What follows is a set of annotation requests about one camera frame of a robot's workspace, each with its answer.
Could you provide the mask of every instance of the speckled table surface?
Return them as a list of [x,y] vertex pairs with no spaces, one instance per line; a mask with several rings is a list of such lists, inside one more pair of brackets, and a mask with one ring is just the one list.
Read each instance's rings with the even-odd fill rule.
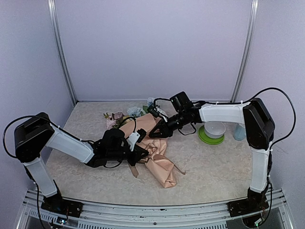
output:
[[[146,102],[77,103],[64,129],[82,139],[98,140],[106,130],[105,112],[127,113],[132,106]],[[175,114],[170,103],[161,102],[169,116]],[[124,205],[184,205],[245,197],[252,173],[252,154],[246,142],[233,138],[234,124],[225,124],[224,141],[217,146],[202,142],[197,134],[175,132],[168,139],[166,156],[181,170],[174,169],[177,185],[163,188],[145,165],[138,164],[135,178],[123,162],[119,167],[91,168],[77,159],[53,150],[47,162],[64,197]],[[190,126],[183,128],[191,132]]]

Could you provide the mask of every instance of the wrinkled pink cloth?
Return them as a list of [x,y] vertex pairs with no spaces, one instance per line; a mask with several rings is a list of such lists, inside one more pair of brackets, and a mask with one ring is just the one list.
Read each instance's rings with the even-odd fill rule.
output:
[[[176,179],[173,175],[173,168],[178,168],[164,156],[167,140],[148,137],[149,132],[154,128],[157,121],[151,114],[146,114],[136,119],[137,130],[142,128],[147,133],[146,137],[140,143],[137,143],[137,145],[149,152],[149,155],[140,162],[145,163],[146,167],[163,187],[174,187]],[[134,122],[128,122],[120,129],[125,133],[125,137],[128,137],[132,133],[133,128]]]

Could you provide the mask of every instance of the white wall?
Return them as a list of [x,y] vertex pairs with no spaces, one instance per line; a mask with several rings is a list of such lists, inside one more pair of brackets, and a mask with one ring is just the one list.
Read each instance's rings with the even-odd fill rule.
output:
[[[14,118],[47,112],[63,125],[72,104],[65,86],[46,0],[0,1],[0,133]],[[13,130],[8,132],[14,153]],[[30,185],[23,165],[0,146],[0,224],[12,229]]]
[[[284,191],[296,228],[305,225],[305,1],[261,0],[245,79],[239,99],[275,86],[292,99],[295,131],[274,146],[271,179]],[[275,121],[275,139],[292,126],[292,111],[279,92],[261,98]]]
[[60,0],[78,100],[230,100],[251,0]]

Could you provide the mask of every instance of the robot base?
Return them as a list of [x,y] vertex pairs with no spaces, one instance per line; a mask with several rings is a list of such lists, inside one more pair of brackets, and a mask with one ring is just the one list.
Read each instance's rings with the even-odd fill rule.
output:
[[56,207],[53,204],[49,204],[47,201],[44,201],[41,208],[50,212],[79,218],[81,215],[82,206],[83,204],[81,202],[62,199],[61,207]]
[[57,193],[48,198],[43,197],[41,208],[61,215],[79,218],[81,216],[83,203],[63,199],[56,183],[55,185],[57,188]]
[[241,200],[229,202],[228,208],[229,208],[230,216],[235,217],[235,216],[241,216],[253,212],[262,211],[263,208],[268,209],[269,204],[267,202],[266,197],[264,196],[262,198],[262,201],[259,204],[257,204],[255,207],[252,208],[250,207],[249,199],[241,199]]

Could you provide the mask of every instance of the wire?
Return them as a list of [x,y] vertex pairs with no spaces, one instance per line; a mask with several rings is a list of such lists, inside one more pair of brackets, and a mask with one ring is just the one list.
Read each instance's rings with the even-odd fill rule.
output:
[[270,149],[272,148],[272,146],[273,146],[274,144],[276,144],[276,143],[278,143],[278,142],[280,142],[280,141],[282,141],[282,140],[288,138],[288,137],[291,135],[291,133],[294,131],[294,129],[295,129],[295,123],[296,123],[295,107],[294,107],[293,103],[291,102],[290,98],[288,97],[288,95],[287,95],[285,92],[283,92],[283,94],[286,96],[286,98],[288,99],[288,101],[289,101],[289,103],[290,103],[290,105],[291,105],[292,111],[293,111],[293,113],[294,113],[294,123],[293,123],[293,125],[292,125],[292,127],[291,127],[290,132],[289,132],[286,136],[284,136],[284,137],[282,137],[282,138],[280,138],[280,139],[278,139],[278,140],[272,142],[272,144],[271,144],[271,146],[270,146]]
[[188,135],[192,135],[196,133],[196,128],[195,126],[191,123],[192,128],[194,129],[194,132],[188,133],[188,134],[184,134],[182,133],[181,129],[178,129],[179,133],[182,134],[183,136],[188,136]]
[[94,141],[92,141],[92,140],[82,140],[82,142],[89,142],[89,143],[94,144]]
[[67,220],[67,222],[68,222],[68,219],[69,219],[69,217],[68,217],[68,213],[69,213],[69,207],[67,207],[67,213],[66,213],[66,220]]
[[156,106],[156,102],[157,102],[158,100],[171,101],[170,99],[156,98],[156,99],[153,100],[153,106]]
[[263,217],[266,215],[266,209],[263,207]]
[[112,167],[107,167],[107,166],[104,166],[105,168],[116,168],[117,166],[119,166],[120,164],[122,164],[123,161],[119,161],[119,163],[115,166],[112,166]]
[[41,215],[40,215],[40,210],[39,210],[39,187],[38,184],[35,182],[35,185],[37,186],[37,211],[38,211],[38,217],[39,217],[39,221],[40,224],[42,225],[43,229],[46,229],[43,225],[43,222],[41,220]]
[[[260,90],[258,93],[256,93],[254,96],[252,96],[250,99],[247,99],[246,101],[243,101],[242,103],[245,104],[245,103],[247,103],[247,102],[250,102],[251,100],[253,100],[254,98],[256,98],[259,94],[261,94],[261,93],[263,93],[263,92],[265,92],[265,91],[269,91],[269,90],[279,91],[279,92],[283,93],[283,94],[287,97],[288,100],[290,100],[290,98],[288,97],[288,95],[287,95],[282,89],[279,89],[279,88],[277,88],[277,87],[267,87],[267,88],[265,88],[265,89]],[[197,104],[197,103],[200,103],[200,102],[204,102],[204,103],[207,103],[207,104],[213,104],[213,105],[216,105],[216,104],[219,104],[219,105],[226,105],[226,104],[242,104],[241,102],[235,102],[235,103],[232,103],[232,102],[230,102],[230,103],[218,103],[218,102],[216,102],[216,103],[214,103],[214,102],[207,102],[207,101],[204,101],[204,100],[199,100],[199,101],[196,101],[196,102],[194,102],[194,103]]]
[[272,207],[272,183],[271,183],[269,178],[268,178],[268,183],[270,184],[270,189],[271,189],[270,190],[270,206],[269,206],[269,211],[268,211],[268,214],[267,214],[266,218],[263,220],[263,222],[259,226],[263,225],[267,221],[267,219],[268,219],[268,217],[270,215],[270,212],[271,212],[271,207]]
[[56,128],[58,128],[59,130],[61,130],[62,132],[66,133],[66,134],[70,135],[71,137],[73,137],[73,138],[75,138],[75,139],[77,139],[77,140],[80,141],[79,138],[75,137],[74,135],[72,135],[72,134],[70,134],[69,132],[65,131],[64,129],[60,128],[59,126],[57,126],[54,122],[52,122],[52,121],[51,121],[50,119],[48,119],[48,118],[40,117],[40,116],[37,116],[37,115],[26,115],[26,116],[22,116],[22,117],[16,118],[16,119],[14,119],[13,121],[11,121],[11,122],[5,127],[5,129],[4,129],[4,131],[3,131],[3,137],[2,137],[3,147],[4,147],[5,152],[6,152],[10,157],[12,157],[12,158],[17,158],[17,157],[9,153],[9,151],[8,151],[8,149],[7,149],[7,147],[6,147],[6,143],[5,143],[5,135],[6,135],[6,132],[7,132],[8,128],[9,128],[12,124],[14,124],[15,122],[17,122],[17,121],[19,121],[19,120],[21,120],[21,119],[25,119],[25,118],[39,118],[39,119],[45,120],[45,121],[47,121],[48,123],[50,123],[50,124],[52,124],[53,126],[55,126]]
[[132,119],[134,121],[134,129],[133,132],[135,132],[136,128],[137,128],[137,121],[135,120],[135,117],[129,116],[127,118],[124,118],[123,121],[119,124],[118,129],[120,129],[120,127],[124,124],[124,122],[128,119]]

